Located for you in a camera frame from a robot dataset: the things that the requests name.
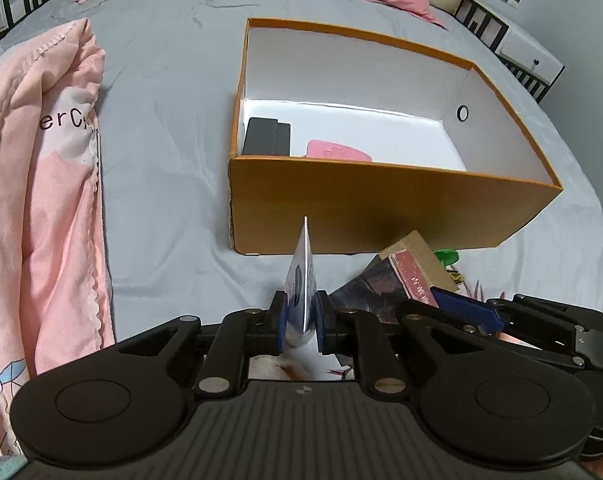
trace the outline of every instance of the cardboard box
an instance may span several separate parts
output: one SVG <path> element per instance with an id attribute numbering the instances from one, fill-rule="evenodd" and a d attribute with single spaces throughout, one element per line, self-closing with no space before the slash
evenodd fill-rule
<path id="1" fill-rule="evenodd" d="M 437 286 L 450 292 L 457 292 L 457 285 L 455 285 L 455 282 L 448 272 L 446 272 L 443 265 L 441 265 L 437 256 L 435 256 L 432 249 L 428 247 L 428 244 L 417 231 L 411 232 L 411 234 L 404 236 L 398 242 L 379 251 L 377 256 L 364 269 L 364 272 L 377 265 L 380 261 L 385 260 L 390 254 L 398 253 L 399 251 L 410 251 L 415 263 L 424 275 L 428 287 Z"/>
<path id="2" fill-rule="evenodd" d="M 241 155 L 251 117 L 290 123 L 291 156 Z M 305 157 L 312 139 L 373 162 Z M 413 230 L 438 248 L 496 246 L 561 191 L 476 65 L 411 41 L 250 18 L 230 137 L 231 232 L 244 254 L 376 253 Z"/>

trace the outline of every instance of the pink comforter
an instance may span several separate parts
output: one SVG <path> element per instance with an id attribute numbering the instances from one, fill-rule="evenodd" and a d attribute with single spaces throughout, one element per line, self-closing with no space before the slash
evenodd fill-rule
<path id="1" fill-rule="evenodd" d="M 0 57 L 0 453 L 28 378 L 113 343 L 88 20 Z"/>

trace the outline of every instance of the circular pad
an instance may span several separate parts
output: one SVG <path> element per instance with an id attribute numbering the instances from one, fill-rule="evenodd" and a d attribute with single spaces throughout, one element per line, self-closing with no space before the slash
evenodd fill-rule
<path id="1" fill-rule="evenodd" d="M 56 404 L 61 415 L 75 422 L 103 422 L 129 406 L 130 392 L 112 381 L 81 381 L 64 388 Z"/>
<path id="2" fill-rule="evenodd" d="M 540 415 L 550 404 L 543 386 L 519 377 L 490 379 L 477 387 L 475 399 L 486 412 L 513 420 Z"/>
<path id="3" fill-rule="evenodd" d="M 184 415 L 181 388 L 161 362 L 106 350 L 25 383 L 10 419 L 30 459 L 76 468 L 142 456 Z"/>
<path id="4" fill-rule="evenodd" d="M 450 355 L 419 403 L 442 442 L 501 466 L 575 458 L 594 422 L 592 397 L 577 378 L 501 349 Z"/>

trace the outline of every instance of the blue gripper pad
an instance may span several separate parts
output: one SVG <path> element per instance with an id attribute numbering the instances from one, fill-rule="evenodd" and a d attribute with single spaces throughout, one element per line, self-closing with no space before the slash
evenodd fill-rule
<path id="1" fill-rule="evenodd" d="M 281 307 L 277 325 L 277 348 L 283 352 L 283 342 L 286 339 L 286 325 L 288 324 L 288 297 Z"/>
<path id="2" fill-rule="evenodd" d="M 317 349 L 321 354 L 324 351 L 324 336 L 326 328 L 324 327 L 324 313 L 321 310 L 321 302 L 317 299 L 317 294 L 312 298 L 312 312 L 315 318 L 315 330 L 317 330 Z"/>
<path id="3" fill-rule="evenodd" d="M 432 286 L 430 288 L 435 301 L 444 312 L 476 327 L 482 327 L 487 333 L 503 332 L 505 321 L 496 310 L 486 303 L 460 296 L 453 292 Z"/>

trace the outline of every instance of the white drawer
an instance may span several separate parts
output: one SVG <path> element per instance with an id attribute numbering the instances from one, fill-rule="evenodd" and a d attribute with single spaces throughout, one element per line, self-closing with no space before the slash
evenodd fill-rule
<path id="1" fill-rule="evenodd" d="M 497 54 L 517 63 L 548 84 L 555 81 L 563 68 L 550 52 L 512 29 L 497 49 Z"/>

